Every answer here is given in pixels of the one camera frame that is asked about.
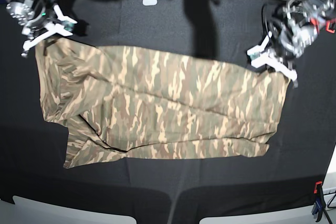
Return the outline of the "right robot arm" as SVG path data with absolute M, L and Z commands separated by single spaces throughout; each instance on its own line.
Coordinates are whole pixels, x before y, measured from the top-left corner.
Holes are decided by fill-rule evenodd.
M 31 48 L 53 36 L 73 35 L 76 20 L 63 14 L 55 0 L 5 0 L 6 10 L 22 27 L 23 43 L 21 56 L 27 57 Z

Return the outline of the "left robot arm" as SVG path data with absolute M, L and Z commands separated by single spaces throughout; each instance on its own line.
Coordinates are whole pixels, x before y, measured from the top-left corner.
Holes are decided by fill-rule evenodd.
M 281 72 L 298 86 L 295 60 L 312 45 L 320 31 L 335 23 L 335 0 L 287 0 L 271 15 L 261 9 L 265 37 L 247 50 L 252 67 Z

